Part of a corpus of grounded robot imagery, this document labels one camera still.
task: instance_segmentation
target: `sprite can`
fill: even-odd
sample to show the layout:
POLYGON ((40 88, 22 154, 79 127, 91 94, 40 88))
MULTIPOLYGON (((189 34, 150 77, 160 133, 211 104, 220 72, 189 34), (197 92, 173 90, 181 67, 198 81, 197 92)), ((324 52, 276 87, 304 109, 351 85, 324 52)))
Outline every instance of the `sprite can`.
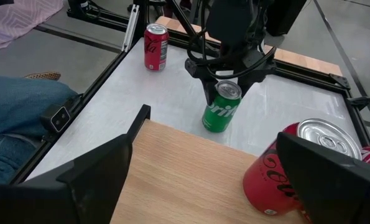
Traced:
POLYGON ((214 133, 226 130, 241 102, 240 86, 231 81, 221 81, 215 86, 218 96, 205 108, 204 127, 214 133))

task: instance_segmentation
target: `wooden plank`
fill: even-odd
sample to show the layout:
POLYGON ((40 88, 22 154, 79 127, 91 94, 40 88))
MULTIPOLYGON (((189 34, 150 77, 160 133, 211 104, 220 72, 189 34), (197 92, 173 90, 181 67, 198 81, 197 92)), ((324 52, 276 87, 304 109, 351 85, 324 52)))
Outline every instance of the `wooden plank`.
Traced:
POLYGON ((305 223, 296 211, 271 217, 250 205, 242 179, 255 160, 147 120, 111 223, 305 223))
MULTIPOLYGON (((162 17, 159 17, 159 19, 156 21, 156 23, 162 24, 162 25, 168 27, 169 29, 176 30, 178 32, 186 33, 185 29, 182 27, 182 25, 180 24, 180 22, 178 20, 162 16, 162 17)), ((192 25, 192 26, 193 26, 193 28, 196 32, 201 31, 200 26, 196 26, 196 25, 192 25)), ((208 35, 208 33, 206 34, 206 39, 210 40, 210 41, 219 42, 218 40, 216 40, 214 38, 211 38, 208 35)), ((265 47, 264 47, 266 52, 269 51, 269 49, 271 49, 271 48, 272 47, 268 46, 268 45, 265 45, 265 47)), ((294 64, 294 65, 298 65, 298 66, 301 66, 301 67, 309 68, 311 70, 315 70, 315 71, 318 71, 318 72, 323 72, 323 73, 327 73, 327 74, 332 73, 332 74, 335 74, 335 75, 343 76, 342 72, 341 72, 341 69, 338 65, 328 63, 328 62, 324 62, 324 61, 321 61, 321 60, 318 60, 318 59, 315 59, 315 58, 311 58, 311 57, 307 57, 307 56, 304 56, 304 55, 296 54, 296 53, 290 52, 288 50, 277 49, 276 54, 275 54, 275 59, 281 60, 283 62, 291 63, 291 64, 294 64)))

